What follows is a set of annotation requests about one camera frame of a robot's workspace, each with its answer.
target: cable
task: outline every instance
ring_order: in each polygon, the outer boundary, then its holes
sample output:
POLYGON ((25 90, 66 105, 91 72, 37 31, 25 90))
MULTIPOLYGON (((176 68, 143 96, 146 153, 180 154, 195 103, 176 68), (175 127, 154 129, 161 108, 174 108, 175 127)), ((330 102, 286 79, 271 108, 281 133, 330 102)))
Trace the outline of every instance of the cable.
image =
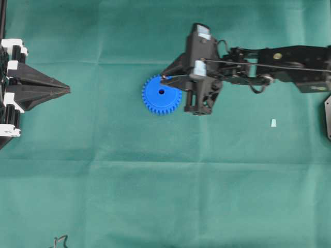
POLYGON ((205 59, 204 58, 204 59, 201 59, 201 60, 202 61, 208 61, 208 62, 217 62, 217 63, 223 63, 223 64, 230 64, 230 65, 260 66, 260 67, 277 68, 277 69, 284 69, 284 70, 331 72, 331 70, 325 70, 325 69, 312 69, 312 68, 300 68, 300 67, 289 67, 289 66, 273 66, 273 65, 250 63, 250 62, 232 62, 232 61, 226 61, 226 60, 221 60, 221 59, 205 59))
POLYGON ((221 44, 221 42, 224 42, 226 52, 227 52, 227 53, 230 53, 230 50, 229 50, 229 48, 228 48, 228 43, 227 43, 227 41, 226 41, 226 40, 219 40, 219 41, 217 42, 217 45, 221 44))

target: small white object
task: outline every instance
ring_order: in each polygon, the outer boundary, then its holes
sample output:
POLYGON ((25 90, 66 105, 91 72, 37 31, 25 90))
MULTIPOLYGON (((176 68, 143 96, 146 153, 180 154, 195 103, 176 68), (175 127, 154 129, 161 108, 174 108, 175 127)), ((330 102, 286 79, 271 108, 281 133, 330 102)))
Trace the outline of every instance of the small white object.
POLYGON ((4 137, 20 137, 21 130, 15 128, 12 124, 0 124, 0 136, 4 137))
POLYGON ((27 48, 23 45, 23 40, 21 39, 2 39, 1 45, 7 49, 9 55, 12 54, 12 47, 14 45, 19 45, 21 47, 21 53, 24 53, 25 56, 28 55, 27 48))
POLYGON ((193 74, 198 76, 206 76, 206 64, 201 60, 196 60, 194 64, 193 74))
POLYGON ((272 128, 276 128, 277 127, 276 119, 271 119, 271 127, 272 128))
POLYGON ((17 70, 18 66, 19 66, 19 62, 17 60, 9 61, 7 64, 7 73, 8 70, 17 70))
POLYGON ((210 40, 211 35, 208 28, 198 25, 197 29, 198 29, 198 36, 203 37, 206 40, 210 40))
POLYGON ((5 92, 4 96, 4 106, 7 104, 12 104, 15 106, 15 110, 19 110, 21 113, 24 113, 24 110, 15 102, 15 93, 5 92))

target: black robotic arm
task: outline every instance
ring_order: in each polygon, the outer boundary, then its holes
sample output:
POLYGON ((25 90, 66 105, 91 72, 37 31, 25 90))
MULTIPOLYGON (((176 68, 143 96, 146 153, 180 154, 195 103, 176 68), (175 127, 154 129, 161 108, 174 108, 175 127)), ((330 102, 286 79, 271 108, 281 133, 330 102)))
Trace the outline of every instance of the black robotic arm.
POLYGON ((330 91, 330 63, 331 47, 228 49, 224 40, 211 36, 209 27, 195 23, 187 37, 185 53, 162 72, 162 83, 187 92, 185 112, 205 115, 212 113, 223 81, 249 85, 256 94, 275 79, 293 82, 303 93, 330 91), (221 42, 228 52, 222 58, 218 53, 221 42), (251 58, 258 62, 250 63, 251 58), (250 76, 252 66, 257 67, 255 76, 250 76))

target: green cloth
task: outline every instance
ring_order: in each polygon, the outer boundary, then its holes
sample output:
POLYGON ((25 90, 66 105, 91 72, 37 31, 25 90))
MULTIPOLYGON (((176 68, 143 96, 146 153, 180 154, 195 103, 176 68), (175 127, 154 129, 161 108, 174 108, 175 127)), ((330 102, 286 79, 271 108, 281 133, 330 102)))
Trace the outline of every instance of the green cloth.
POLYGON ((72 94, 25 113, 0 151, 0 246, 68 234, 69 248, 329 247, 328 94, 225 83, 212 115, 184 113, 184 99, 160 117, 141 88, 184 51, 194 22, 230 47, 324 47, 330 10, 329 0, 9 0, 6 38, 22 38, 27 64, 72 94))

